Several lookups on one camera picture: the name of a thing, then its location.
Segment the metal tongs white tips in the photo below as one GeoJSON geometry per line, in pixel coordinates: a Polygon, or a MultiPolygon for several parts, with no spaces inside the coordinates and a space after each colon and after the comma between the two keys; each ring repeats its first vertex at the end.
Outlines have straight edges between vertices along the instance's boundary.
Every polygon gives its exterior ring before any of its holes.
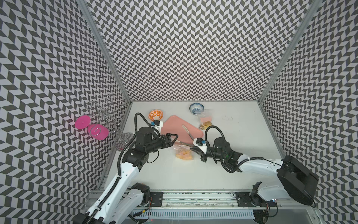
{"type": "Polygon", "coordinates": [[[185,125],[181,125],[182,128],[180,130],[180,132],[178,133],[178,141],[180,143],[189,145],[189,146],[193,146],[194,145],[194,138],[192,137],[192,135],[190,134],[188,128],[185,125]]]}

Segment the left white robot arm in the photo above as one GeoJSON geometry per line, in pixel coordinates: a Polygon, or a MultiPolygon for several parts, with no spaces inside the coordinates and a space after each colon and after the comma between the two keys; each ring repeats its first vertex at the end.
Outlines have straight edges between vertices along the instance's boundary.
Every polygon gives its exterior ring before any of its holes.
{"type": "Polygon", "coordinates": [[[125,198],[122,196],[134,177],[148,162],[149,154],[171,147],[177,139],[177,134],[167,133],[158,138],[150,136],[146,140],[142,134],[137,133],[126,153],[119,157],[117,175],[112,179],[110,185],[85,214],[75,215],[72,223],[121,224],[140,204],[147,205],[149,187],[144,184],[133,185],[127,196],[125,198]]]}

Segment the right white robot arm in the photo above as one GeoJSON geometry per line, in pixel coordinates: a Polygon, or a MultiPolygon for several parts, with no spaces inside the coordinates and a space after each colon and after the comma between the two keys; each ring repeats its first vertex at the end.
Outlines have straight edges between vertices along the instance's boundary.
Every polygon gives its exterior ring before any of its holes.
{"type": "Polygon", "coordinates": [[[200,156],[202,162],[212,158],[228,173],[255,173],[266,176],[252,186],[246,200],[259,207],[273,204],[278,199],[294,201],[314,207],[318,176],[292,156],[269,160],[260,156],[248,156],[236,151],[226,152],[223,147],[194,146],[191,151],[200,156]]]}

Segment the clear resealable bag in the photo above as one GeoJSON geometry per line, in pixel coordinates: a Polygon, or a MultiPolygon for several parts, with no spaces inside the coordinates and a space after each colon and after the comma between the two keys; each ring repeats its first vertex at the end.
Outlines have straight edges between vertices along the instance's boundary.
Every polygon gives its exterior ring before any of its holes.
{"type": "Polygon", "coordinates": [[[191,161],[194,159],[193,152],[189,146],[186,145],[174,145],[175,156],[179,159],[191,161]]]}
{"type": "Polygon", "coordinates": [[[201,114],[198,115],[199,119],[199,129],[206,130],[209,126],[212,125],[213,120],[213,110],[204,110],[201,114]]]}

